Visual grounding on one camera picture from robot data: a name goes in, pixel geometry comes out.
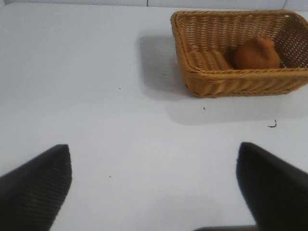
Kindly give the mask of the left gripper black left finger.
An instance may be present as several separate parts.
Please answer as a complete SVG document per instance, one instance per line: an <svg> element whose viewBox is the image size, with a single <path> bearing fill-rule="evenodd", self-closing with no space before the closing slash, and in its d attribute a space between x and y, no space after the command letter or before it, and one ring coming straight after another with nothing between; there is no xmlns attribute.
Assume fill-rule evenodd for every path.
<svg viewBox="0 0 308 231"><path fill-rule="evenodd" d="M72 183L69 147L58 144L0 178L0 229L48 231Z"/></svg>

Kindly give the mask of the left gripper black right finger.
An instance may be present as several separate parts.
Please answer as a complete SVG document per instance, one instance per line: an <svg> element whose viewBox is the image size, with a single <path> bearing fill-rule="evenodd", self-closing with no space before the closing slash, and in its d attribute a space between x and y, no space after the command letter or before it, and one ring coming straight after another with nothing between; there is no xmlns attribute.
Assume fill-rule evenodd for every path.
<svg viewBox="0 0 308 231"><path fill-rule="evenodd" d="M308 175L265 149L240 145L236 177L260 231L308 229Z"/></svg>

